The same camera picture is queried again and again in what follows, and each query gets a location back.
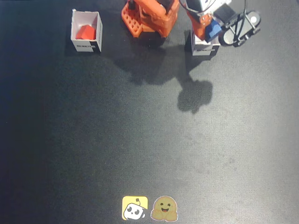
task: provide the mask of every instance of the sticker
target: sticker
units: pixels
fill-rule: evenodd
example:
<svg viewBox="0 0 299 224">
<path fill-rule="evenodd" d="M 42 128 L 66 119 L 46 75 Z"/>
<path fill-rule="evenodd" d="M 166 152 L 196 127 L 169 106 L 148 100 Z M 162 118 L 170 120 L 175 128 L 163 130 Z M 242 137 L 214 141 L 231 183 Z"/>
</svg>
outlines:
<svg viewBox="0 0 299 224">
<path fill-rule="evenodd" d="M 148 199 L 145 196 L 125 196 L 122 199 L 122 219 L 138 220 L 145 217 Z"/>
<path fill-rule="evenodd" d="M 178 219 L 178 205 L 169 196 L 159 197 L 153 206 L 150 217 L 156 221 L 175 222 Z"/>
</svg>

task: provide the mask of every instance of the smiling face logo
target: smiling face logo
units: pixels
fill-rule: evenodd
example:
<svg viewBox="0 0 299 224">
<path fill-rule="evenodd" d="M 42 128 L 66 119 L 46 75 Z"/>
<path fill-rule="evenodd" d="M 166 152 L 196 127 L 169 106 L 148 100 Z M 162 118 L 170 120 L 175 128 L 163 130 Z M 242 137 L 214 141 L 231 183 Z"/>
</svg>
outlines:
<svg viewBox="0 0 299 224">
<path fill-rule="evenodd" d="M 175 222 L 178 219 L 178 206 L 169 196 L 159 197 L 153 206 L 150 217 L 157 221 Z"/>
</svg>

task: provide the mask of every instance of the black cable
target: black cable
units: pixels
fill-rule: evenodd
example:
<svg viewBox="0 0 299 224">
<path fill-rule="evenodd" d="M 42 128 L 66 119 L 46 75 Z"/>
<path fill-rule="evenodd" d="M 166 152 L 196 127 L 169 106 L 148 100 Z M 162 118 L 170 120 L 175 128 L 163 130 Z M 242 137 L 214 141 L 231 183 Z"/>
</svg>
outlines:
<svg viewBox="0 0 299 224">
<path fill-rule="evenodd" d="M 190 12 L 190 13 L 196 13 L 196 14 L 199 14 L 199 13 L 204 13 L 205 11 L 207 11 L 215 2 L 216 2 L 217 0 L 214 0 L 213 1 L 213 3 L 211 4 L 211 5 L 209 5 L 209 7 L 208 8 L 206 8 L 205 10 L 203 10 L 203 11 L 196 11 L 196 10 L 193 10 L 193 9 L 190 9 L 190 8 L 187 8 L 183 3 L 182 3 L 182 0 L 179 0 L 179 3 L 181 4 L 181 6 L 185 9 L 185 10 L 187 10 L 188 12 Z"/>
<path fill-rule="evenodd" d="M 241 23 L 239 32 L 238 32 L 238 34 L 236 34 L 236 39 L 239 39 L 240 34 L 241 34 L 241 32 L 242 32 L 242 29 L 243 29 L 243 26 L 244 26 L 244 22 L 245 22 L 245 16 L 246 16 L 246 13 L 247 13 L 247 0 L 245 0 L 244 13 L 243 13 L 243 20 L 242 20 L 242 23 Z"/>
</svg>

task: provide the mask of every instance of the blue block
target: blue block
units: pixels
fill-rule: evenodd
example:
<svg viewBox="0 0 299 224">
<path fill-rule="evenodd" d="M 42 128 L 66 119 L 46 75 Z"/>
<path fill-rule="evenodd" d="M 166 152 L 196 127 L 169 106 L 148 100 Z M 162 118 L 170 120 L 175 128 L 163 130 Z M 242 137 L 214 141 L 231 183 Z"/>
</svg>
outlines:
<svg viewBox="0 0 299 224">
<path fill-rule="evenodd" d="M 206 27 L 205 34 L 206 34 L 206 42 L 209 43 L 211 40 L 216 38 L 219 33 L 221 32 L 221 27 L 219 23 L 215 20 L 211 21 L 211 24 Z"/>
</svg>

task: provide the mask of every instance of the red object in box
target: red object in box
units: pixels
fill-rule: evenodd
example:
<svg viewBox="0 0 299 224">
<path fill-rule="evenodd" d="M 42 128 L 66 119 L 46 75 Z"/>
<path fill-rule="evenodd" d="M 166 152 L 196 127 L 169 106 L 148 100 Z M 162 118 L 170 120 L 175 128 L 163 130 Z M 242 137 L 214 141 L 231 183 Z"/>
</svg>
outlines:
<svg viewBox="0 0 299 224">
<path fill-rule="evenodd" d="M 81 40 L 95 40 L 95 38 L 96 38 L 95 28 L 89 25 L 82 26 L 76 35 L 76 39 L 81 39 Z"/>
</svg>

